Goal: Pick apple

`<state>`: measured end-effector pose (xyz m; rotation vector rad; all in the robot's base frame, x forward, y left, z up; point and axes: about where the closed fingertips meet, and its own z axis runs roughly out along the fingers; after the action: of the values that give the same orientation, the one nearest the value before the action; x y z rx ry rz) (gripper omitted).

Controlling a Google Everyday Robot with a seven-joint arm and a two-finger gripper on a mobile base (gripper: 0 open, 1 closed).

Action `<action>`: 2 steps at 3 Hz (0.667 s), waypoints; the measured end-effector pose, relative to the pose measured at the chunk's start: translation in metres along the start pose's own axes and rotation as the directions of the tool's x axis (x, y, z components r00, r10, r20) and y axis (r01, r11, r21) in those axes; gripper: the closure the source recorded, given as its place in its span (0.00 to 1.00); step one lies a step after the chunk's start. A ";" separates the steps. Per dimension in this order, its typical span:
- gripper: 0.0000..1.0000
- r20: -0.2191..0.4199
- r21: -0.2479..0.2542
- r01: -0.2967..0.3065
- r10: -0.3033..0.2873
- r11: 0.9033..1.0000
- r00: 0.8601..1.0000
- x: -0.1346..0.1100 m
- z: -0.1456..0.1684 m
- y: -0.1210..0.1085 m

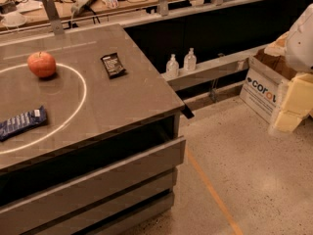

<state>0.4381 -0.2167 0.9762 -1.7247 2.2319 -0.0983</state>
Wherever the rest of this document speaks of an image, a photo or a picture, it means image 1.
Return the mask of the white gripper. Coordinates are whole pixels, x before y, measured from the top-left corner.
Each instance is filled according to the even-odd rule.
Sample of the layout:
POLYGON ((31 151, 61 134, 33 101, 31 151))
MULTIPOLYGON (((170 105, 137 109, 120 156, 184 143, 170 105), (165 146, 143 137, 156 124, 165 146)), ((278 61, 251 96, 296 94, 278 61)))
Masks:
POLYGON ((313 112, 313 4, 310 4, 291 26, 264 53, 286 56, 289 67, 299 72, 278 89, 278 105, 271 116, 268 132, 273 136, 291 134, 313 112))

